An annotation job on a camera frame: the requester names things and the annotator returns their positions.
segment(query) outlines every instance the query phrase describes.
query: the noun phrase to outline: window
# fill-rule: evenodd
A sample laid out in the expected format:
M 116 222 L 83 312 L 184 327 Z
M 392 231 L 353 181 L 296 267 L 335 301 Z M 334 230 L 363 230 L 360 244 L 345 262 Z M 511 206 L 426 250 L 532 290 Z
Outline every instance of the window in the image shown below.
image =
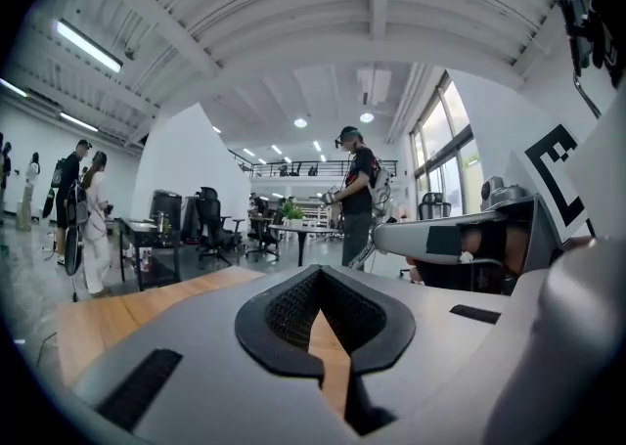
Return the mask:
M 422 136 L 419 132 L 413 136 L 413 144 L 415 148 L 415 159 L 417 161 L 417 168 L 424 165 L 424 147 L 422 146 Z
M 443 98 L 445 99 L 446 105 L 448 105 L 448 112 L 452 120 L 452 129 L 456 135 L 470 125 L 470 119 L 468 118 L 466 107 L 463 106 L 463 101 L 461 101 L 457 86 L 453 81 L 448 85 L 448 88 L 443 94 Z
M 452 132 L 441 101 L 437 103 L 422 127 L 426 144 L 426 157 L 432 158 L 452 140 Z
M 461 163 L 463 166 L 466 213 L 474 214 L 480 212 L 480 203 L 482 202 L 480 190 L 484 182 L 482 165 L 475 141 L 471 141 L 461 148 Z
M 470 119 L 457 86 L 445 74 L 413 129 L 418 203 L 442 193 L 451 216 L 480 211 L 482 168 Z

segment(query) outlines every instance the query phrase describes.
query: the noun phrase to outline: glass railing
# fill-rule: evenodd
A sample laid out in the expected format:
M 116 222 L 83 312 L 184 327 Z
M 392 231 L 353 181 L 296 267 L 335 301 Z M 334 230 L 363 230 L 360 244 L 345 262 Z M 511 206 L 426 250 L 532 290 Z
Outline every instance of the glass railing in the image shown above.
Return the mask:
M 241 163 L 241 156 L 235 155 L 235 160 Z M 329 161 L 293 161 L 292 163 L 276 162 L 276 163 L 250 163 L 250 177 L 313 177 L 313 176 L 337 176 L 343 177 L 350 168 L 351 161 L 348 160 L 329 160 Z M 382 160 L 380 165 L 389 170 L 393 175 L 397 175 L 397 160 Z

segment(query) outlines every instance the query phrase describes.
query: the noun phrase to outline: black rubber pad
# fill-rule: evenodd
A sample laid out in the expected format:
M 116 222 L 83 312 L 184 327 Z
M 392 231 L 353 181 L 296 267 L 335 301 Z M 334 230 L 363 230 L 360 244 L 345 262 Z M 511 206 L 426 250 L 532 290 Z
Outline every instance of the black rubber pad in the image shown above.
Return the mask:
M 132 430 L 182 358 L 175 351 L 155 349 L 99 405 L 97 412 L 122 429 Z
M 496 322 L 500 318 L 500 314 L 497 311 L 487 311 L 486 309 L 472 308 L 471 306 L 465 306 L 463 304 L 457 304 L 450 310 L 450 313 L 455 315 L 465 316 L 478 322 L 484 322 L 486 324 L 496 325 Z

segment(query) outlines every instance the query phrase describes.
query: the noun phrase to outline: railing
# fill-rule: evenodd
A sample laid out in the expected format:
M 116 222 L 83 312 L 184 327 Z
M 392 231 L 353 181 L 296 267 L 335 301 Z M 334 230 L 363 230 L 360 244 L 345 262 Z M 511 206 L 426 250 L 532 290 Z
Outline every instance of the railing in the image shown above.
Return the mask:
M 252 169 L 254 168 L 254 163 L 252 163 L 249 159 L 244 158 L 243 156 L 237 155 L 235 152 L 228 150 L 229 153 L 233 156 L 233 159 L 237 162 L 237 165 L 243 172 L 249 172 L 250 177 L 252 176 Z
M 307 177 L 319 175 L 343 177 L 350 168 L 350 163 L 352 163 L 352 161 L 348 160 L 255 163 L 252 164 L 249 174 L 250 177 Z M 394 176 L 397 175 L 397 164 L 398 161 L 395 159 L 380 161 L 380 165 L 389 170 Z

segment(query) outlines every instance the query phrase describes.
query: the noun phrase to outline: wooden surface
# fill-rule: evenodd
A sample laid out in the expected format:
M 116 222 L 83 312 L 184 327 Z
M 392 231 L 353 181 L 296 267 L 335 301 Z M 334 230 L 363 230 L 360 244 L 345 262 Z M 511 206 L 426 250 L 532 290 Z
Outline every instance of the wooden surface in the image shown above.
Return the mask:
M 61 303 L 57 308 L 57 332 L 64 384 L 74 385 L 96 358 L 173 304 L 262 276 L 256 271 L 231 266 L 160 289 Z M 350 359 L 321 312 L 311 330 L 309 353 L 324 362 L 326 376 L 322 392 L 343 416 Z

